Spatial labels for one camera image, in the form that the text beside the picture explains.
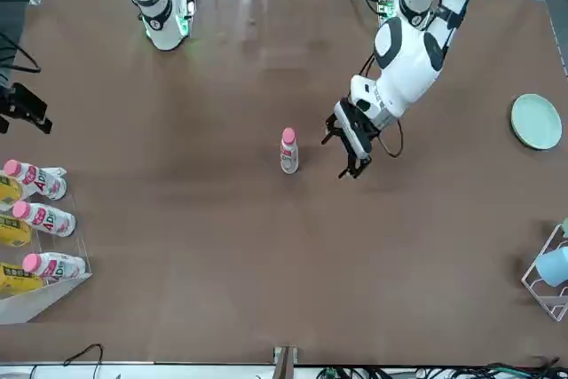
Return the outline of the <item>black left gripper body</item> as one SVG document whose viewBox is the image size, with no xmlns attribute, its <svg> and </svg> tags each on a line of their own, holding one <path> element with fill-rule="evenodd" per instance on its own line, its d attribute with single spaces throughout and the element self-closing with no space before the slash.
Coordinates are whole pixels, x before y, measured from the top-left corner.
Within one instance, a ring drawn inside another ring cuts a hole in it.
<svg viewBox="0 0 568 379">
<path fill-rule="evenodd" d="M 369 158 L 375 131 L 369 127 L 367 117 L 348 99 L 340 99 L 335 104 L 334 115 L 347 152 L 356 158 Z"/>
</svg>

